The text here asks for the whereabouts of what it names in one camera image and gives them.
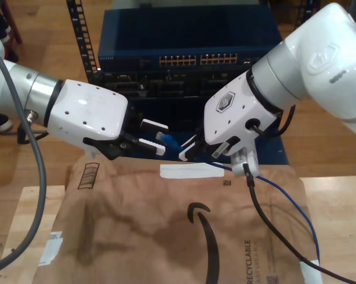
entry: black cable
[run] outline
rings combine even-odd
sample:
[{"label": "black cable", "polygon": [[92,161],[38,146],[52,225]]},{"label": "black cable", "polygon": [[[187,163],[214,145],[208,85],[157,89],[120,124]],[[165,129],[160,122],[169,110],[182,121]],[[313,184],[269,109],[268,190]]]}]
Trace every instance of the black cable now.
[{"label": "black cable", "polygon": [[[42,134],[36,136],[36,140],[41,140],[42,138],[45,138],[46,136],[48,136],[49,133],[47,131],[44,131]],[[22,145],[25,145],[25,144],[29,144],[30,143],[30,140],[24,140],[21,144]]]},{"label": "black cable", "polygon": [[278,130],[278,132],[276,132],[276,133],[265,133],[262,130],[260,130],[256,125],[253,125],[252,129],[255,132],[257,132],[259,135],[263,135],[263,136],[268,137],[268,138],[274,138],[274,137],[278,137],[278,136],[282,135],[283,133],[285,133],[285,131],[288,129],[288,126],[290,126],[290,124],[291,124],[291,120],[292,120],[292,118],[294,116],[294,113],[295,113],[295,107],[296,107],[295,105],[291,106],[290,112],[288,113],[287,120],[284,123],[283,127],[280,130]]},{"label": "black cable", "polygon": [[9,74],[9,71],[7,67],[5,66],[5,63],[3,59],[0,56],[0,70],[5,78],[5,81],[7,82],[9,91],[11,93],[17,115],[20,118],[21,123],[24,126],[24,130],[26,134],[28,135],[31,147],[34,152],[34,157],[36,158],[37,161],[37,166],[39,170],[39,178],[40,178],[40,193],[38,197],[38,204],[37,204],[37,209],[36,209],[36,214],[34,215],[33,222],[30,226],[30,229],[25,236],[25,238],[22,240],[22,242],[18,245],[17,248],[12,249],[12,253],[4,257],[3,259],[0,260],[0,270],[11,264],[17,257],[19,257],[24,250],[29,246],[31,241],[33,240],[34,236],[36,235],[36,232],[40,226],[42,215],[43,215],[43,210],[45,206],[45,200],[46,200],[46,172],[45,172],[45,166],[43,163],[42,155],[40,148],[38,147],[36,138],[33,135],[33,132],[28,124],[28,121],[26,119],[23,106],[21,105],[20,98],[18,97],[17,90],[14,86],[14,83],[12,81],[11,75]]},{"label": "black cable", "polygon": [[289,241],[287,241],[287,239],[278,231],[278,229],[276,229],[274,227],[274,225],[269,221],[269,219],[266,217],[266,215],[264,214],[261,206],[258,203],[258,200],[256,198],[256,194],[255,194],[255,190],[254,190],[254,178],[252,173],[250,172],[250,168],[248,164],[243,164],[243,169],[245,171],[246,174],[246,182],[248,184],[249,190],[250,190],[250,196],[251,199],[253,201],[254,207],[256,209],[256,211],[258,212],[258,215],[261,217],[261,219],[263,220],[263,222],[267,225],[267,227],[279,238],[279,240],[281,240],[281,242],[303,263],[305,263],[306,265],[326,274],[329,275],[335,279],[338,279],[340,281],[343,281],[345,283],[349,283],[349,284],[356,284],[356,281],[344,278],[340,275],[337,275],[336,273],[333,273],[329,270],[326,270],[325,268],[322,268],[318,265],[315,265],[314,263],[310,262],[307,258],[305,258],[304,256],[302,256],[292,245]]},{"label": "black cable", "polygon": [[[44,131],[44,130],[35,130],[35,131],[33,131],[33,134],[44,134],[44,133],[47,133],[47,131]],[[15,136],[15,135],[17,135],[17,132],[2,132],[2,131],[0,131],[0,135]]]}]

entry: brown paper package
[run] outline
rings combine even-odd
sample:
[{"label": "brown paper package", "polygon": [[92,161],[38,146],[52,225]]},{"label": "brown paper package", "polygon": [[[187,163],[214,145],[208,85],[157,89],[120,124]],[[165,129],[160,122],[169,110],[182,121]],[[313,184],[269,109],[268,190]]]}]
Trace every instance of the brown paper package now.
[{"label": "brown paper package", "polygon": [[[164,179],[160,162],[82,157],[52,229],[62,231],[63,243],[33,283],[304,283],[298,259],[261,221],[243,177]],[[304,186],[288,167],[266,166],[261,175],[308,214]],[[300,213],[279,190],[255,183],[270,221],[302,255],[317,259]],[[210,212],[194,208],[191,223],[193,202]]]}]

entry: black logo emblem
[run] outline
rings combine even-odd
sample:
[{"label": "black logo emblem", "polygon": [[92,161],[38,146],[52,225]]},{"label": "black logo emblem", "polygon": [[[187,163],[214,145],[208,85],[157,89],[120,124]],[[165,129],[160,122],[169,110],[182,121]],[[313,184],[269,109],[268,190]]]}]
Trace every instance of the black logo emblem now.
[{"label": "black logo emblem", "polygon": [[217,105],[216,111],[222,114],[225,110],[230,108],[230,106],[233,103],[235,95],[236,94],[233,92],[228,92],[225,96],[223,96],[219,101],[219,104]]}]

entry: blue cable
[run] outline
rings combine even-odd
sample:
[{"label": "blue cable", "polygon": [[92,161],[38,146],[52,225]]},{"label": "blue cable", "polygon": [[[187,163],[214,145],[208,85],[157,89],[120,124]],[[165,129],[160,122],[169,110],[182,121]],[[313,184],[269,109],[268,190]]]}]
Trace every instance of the blue cable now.
[{"label": "blue cable", "polygon": [[[171,135],[167,135],[167,134],[163,134],[163,133],[158,133],[157,134],[157,137],[156,137],[159,141],[163,142],[166,146],[172,148],[172,149],[175,149],[175,150],[179,150],[181,151],[183,148],[178,144],[178,142],[176,142],[174,140],[174,138],[171,136]],[[210,164],[211,166],[214,166],[214,167],[219,167],[221,169],[224,169],[224,170],[229,170],[232,172],[232,168],[231,167],[227,167],[227,166],[223,166],[222,164],[215,164],[215,163],[212,163],[212,162],[206,162],[205,160],[203,159],[200,159],[200,158],[197,158],[197,160],[199,162],[202,162],[202,163],[206,163],[206,164]],[[260,179],[264,182],[267,182],[268,184],[272,185],[273,187],[277,188],[280,190],[281,193],[283,193],[289,201],[291,201],[291,203],[296,207],[296,209],[302,214],[302,216],[305,218],[305,220],[307,221],[309,227],[310,227],[310,230],[312,231],[312,235],[313,235],[313,241],[315,242],[315,246],[316,246],[316,254],[317,254],[317,258],[319,260],[319,263],[320,263],[320,248],[319,248],[319,242],[317,240],[317,236],[316,236],[316,232],[315,232],[315,228],[313,228],[313,225],[312,225],[312,222],[309,220],[308,216],[304,213],[304,211],[301,209],[300,206],[298,206],[298,204],[292,199],[292,197],[283,189],[281,188],[280,186],[278,186],[276,183],[262,177],[262,176],[257,176],[256,177],[257,179]]]},{"label": "blue cable", "polygon": [[[229,171],[232,171],[232,168],[231,167],[226,167],[226,166],[222,166],[220,164],[215,164],[215,163],[212,163],[212,162],[205,162],[207,164],[210,164],[214,167],[219,167],[221,169],[224,169],[224,170],[229,170]],[[270,185],[272,185],[273,187],[277,188],[280,190],[281,193],[283,193],[289,201],[291,201],[291,203],[296,207],[296,209],[302,214],[302,216],[305,218],[305,220],[307,221],[309,227],[310,227],[310,230],[312,231],[312,235],[313,235],[313,241],[315,242],[315,246],[316,246],[316,254],[317,254],[317,258],[319,260],[319,263],[320,263],[320,247],[319,247],[319,242],[317,240],[317,235],[316,235],[316,232],[315,232],[315,228],[313,228],[313,225],[312,225],[312,222],[309,220],[308,216],[304,213],[304,211],[301,209],[300,206],[298,206],[298,204],[292,199],[292,197],[283,189],[281,188],[280,186],[278,186],[276,183],[266,179],[265,177],[262,177],[262,176],[257,176],[256,177],[257,179],[260,179],[264,182],[267,182],[269,183]]]}]

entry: white tape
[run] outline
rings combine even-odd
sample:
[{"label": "white tape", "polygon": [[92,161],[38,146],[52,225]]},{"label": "white tape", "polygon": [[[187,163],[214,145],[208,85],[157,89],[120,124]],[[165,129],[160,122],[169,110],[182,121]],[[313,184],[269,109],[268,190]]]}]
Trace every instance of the white tape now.
[{"label": "white tape", "polygon": [[[311,262],[319,265],[318,260],[312,260]],[[306,265],[304,262],[300,262],[300,268],[302,269],[305,284],[323,284],[320,271]]]},{"label": "white tape", "polygon": [[62,235],[61,231],[50,233],[49,239],[45,245],[45,249],[43,251],[38,266],[49,265],[52,262],[52,260],[55,259],[60,249],[60,246],[62,245],[63,238],[60,237],[61,235]]},{"label": "white tape", "polygon": [[201,179],[224,176],[224,170],[205,163],[162,164],[161,177],[165,179]]}]

